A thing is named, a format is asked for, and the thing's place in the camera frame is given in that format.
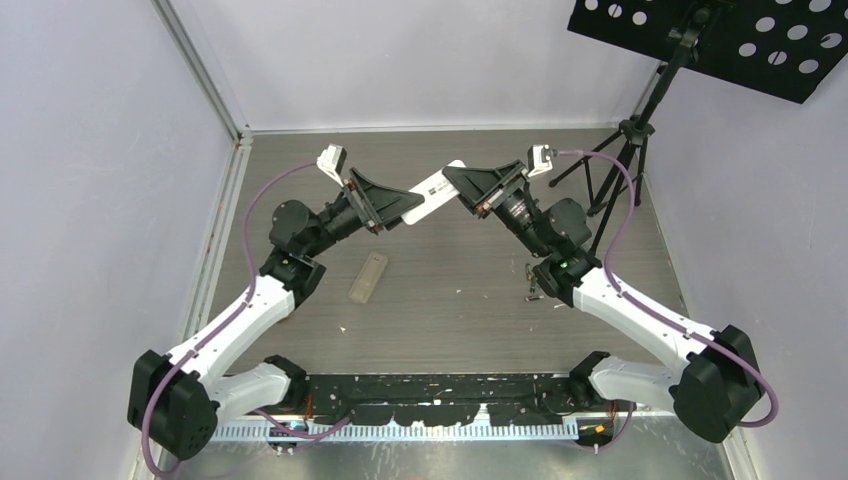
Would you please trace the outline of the white remote control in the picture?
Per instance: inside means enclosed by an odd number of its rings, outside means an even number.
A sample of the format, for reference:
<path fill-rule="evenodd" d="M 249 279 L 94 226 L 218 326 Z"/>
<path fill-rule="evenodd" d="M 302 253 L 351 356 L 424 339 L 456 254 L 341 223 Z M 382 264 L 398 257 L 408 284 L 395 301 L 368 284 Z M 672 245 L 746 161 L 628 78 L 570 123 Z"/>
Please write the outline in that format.
<path fill-rule="evenodd" d="M 465 163 L 460 159 L 455 159 L 409 189 L 410 193 L 421 195 L 424 201 L 402 214 L 401 218 L 406 225 L 418 223 L 459 194 L 457 188 L 443 173 L 446 167 L 464 168 Z"/>

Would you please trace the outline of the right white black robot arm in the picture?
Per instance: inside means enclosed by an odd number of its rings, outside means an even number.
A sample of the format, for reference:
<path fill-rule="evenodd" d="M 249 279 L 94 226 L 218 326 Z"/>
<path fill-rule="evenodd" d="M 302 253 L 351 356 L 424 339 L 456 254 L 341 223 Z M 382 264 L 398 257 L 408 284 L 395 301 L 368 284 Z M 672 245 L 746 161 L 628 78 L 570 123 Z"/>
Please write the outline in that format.
<path fill-rule="evenodd" d="M 493 169 L 442 171 L 475 216 L 495 215 L 539 259 L 533 274 L 550 297 L 592 315 L 641 345 L 657 364 L 594 352 L 571 371 L 574 403 L 596 410 L 624 400 L 673 413 L 692 433 L 720 443 L 737 427 L 773 421 L 779 404 L 739 328 L 716 330 L 657 303 L 584 249 L 591 231 L 582 206 L 564 198 L 545 210 L 520 161 Z"/>

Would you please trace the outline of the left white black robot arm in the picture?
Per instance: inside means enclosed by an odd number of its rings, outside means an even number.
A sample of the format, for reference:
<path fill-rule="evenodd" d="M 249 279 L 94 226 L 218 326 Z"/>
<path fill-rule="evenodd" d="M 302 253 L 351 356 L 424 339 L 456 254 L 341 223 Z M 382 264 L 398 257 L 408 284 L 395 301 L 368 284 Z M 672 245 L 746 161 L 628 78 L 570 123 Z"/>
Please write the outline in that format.
<path fill-rule="evenodd" d="M 299 200 L 280 203 L 272 214 L 272 249 L 261 266 L 246 259 L 245 291 L 202 330 L 168 352 L 153 350 L 136 361 L 128 421 L 142 435 L 151 471 L 160 474 L 151 447 L 158 444 L 188 460 L 215 429 L 266 406 L 298 412 L 307 398 L 306 373 L 279 355 L 251 370 L 228 375 L 234 362 L 271 326 L 314 293 L 326 271 L 316 257 L 360 229 L 373 233 L 410 223 L 427 201 L 423 188 L 402 190 L 376 184 L 356 169 L 320 212 Z"/>

